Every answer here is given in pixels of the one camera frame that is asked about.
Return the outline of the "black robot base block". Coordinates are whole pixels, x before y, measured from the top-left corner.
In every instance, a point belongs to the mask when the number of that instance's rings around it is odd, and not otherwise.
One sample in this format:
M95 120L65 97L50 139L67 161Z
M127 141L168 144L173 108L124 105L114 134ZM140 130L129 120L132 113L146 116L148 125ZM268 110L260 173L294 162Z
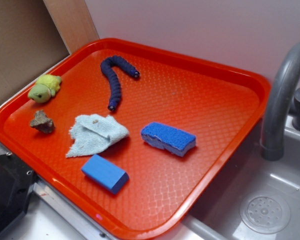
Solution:
M27 214L36 178L17 155L0 155L0 237Z

